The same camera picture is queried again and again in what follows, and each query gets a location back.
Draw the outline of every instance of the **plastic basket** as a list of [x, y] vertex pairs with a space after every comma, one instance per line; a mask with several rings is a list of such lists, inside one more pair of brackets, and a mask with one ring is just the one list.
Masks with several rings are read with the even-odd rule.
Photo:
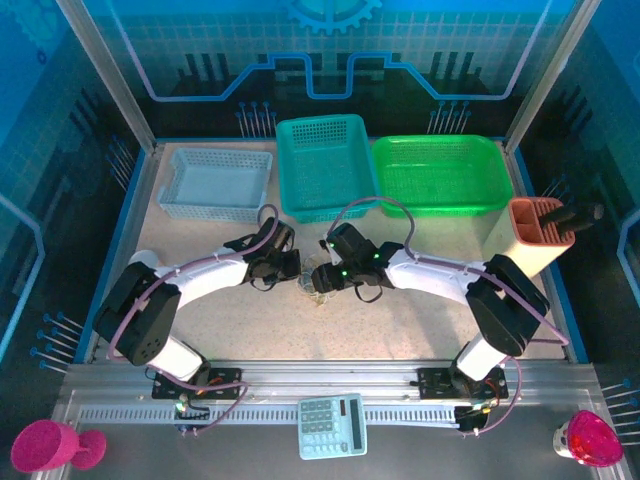
[[[513, 196], [498, 146], [477, 135], [381, 138], [373, 158], [382, 194], [415, 216], [482, 215]], [[382, 208], [390, 217], [404, 216], [393, 205]]]
[[[331, 221], [349, 202], [379, 195], [358, 115], [285, 120], [276, 132], [282, 209], [298, 222]], [[357, 205], [345, 218], [362, 217], [378, 203]]]
[[172, 218], [255, 223], [267, 198], [273, 156], [267, 152], [178, 148], [175, 174], [158, 203]]

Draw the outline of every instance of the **light blue basket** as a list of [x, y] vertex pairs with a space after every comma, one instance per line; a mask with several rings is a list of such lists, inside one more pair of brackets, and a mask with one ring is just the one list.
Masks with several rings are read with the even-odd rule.
[[[380, 194], [358, 115], [285, 120], [276, 137], [282, 209], [299, 223], [331, 221], [349, 202]], [[378, 203], [357, 205], [344, 218], [363, 217]]]
[[158, 203], [172, 218], [256, 223], [272, 162], [267, 152], [177, 148], [173, 180]]

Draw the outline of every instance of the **teal basket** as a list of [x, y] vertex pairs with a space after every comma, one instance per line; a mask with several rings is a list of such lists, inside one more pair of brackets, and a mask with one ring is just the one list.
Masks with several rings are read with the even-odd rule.
[[[358, 115], [285, 120], [276, 137], [282, 209], [299, 223], [332, 221], [353, 200], [380, 194]], [[357, 205], [344, 218], [363, 217], [378, 203]]]

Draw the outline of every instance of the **calculator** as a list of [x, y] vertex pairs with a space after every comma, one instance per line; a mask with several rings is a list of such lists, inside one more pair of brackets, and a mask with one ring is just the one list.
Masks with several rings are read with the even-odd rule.
[[307, 398], [298, 403], [298, 443], [303, 460], [367, 453], [367, 428], [358, 394]]

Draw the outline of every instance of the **metal frame pole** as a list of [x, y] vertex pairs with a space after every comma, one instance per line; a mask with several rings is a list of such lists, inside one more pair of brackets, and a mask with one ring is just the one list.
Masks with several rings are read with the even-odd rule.
[[579, 7], [574, 8], [571, 12], [566, 23], [567, 28], [565, 34], [560, 41], [558, 49], [551, 58], [544, 73], [542, 73], [538, 81], [535, 82], [534, 86], [529, 90], [529, 93], [522, 102], [522, 105], [520, 105], [507, 131], [507, 143], [505, 145], [507, 153], [515, 152], [518, 145], [520, 145], [524, 135], [531, 126], [531, 122], [533, 122], [551, 88], [567, 65], [571, 53], [573, 53], [573, 50], [576, 48], [593, 14], [598, 9], [600, 2], [601, 0], [584, 0]]
[[56, 1], [138, 143], [146, 153], [153, 153], [156, 138], [84, 3]]

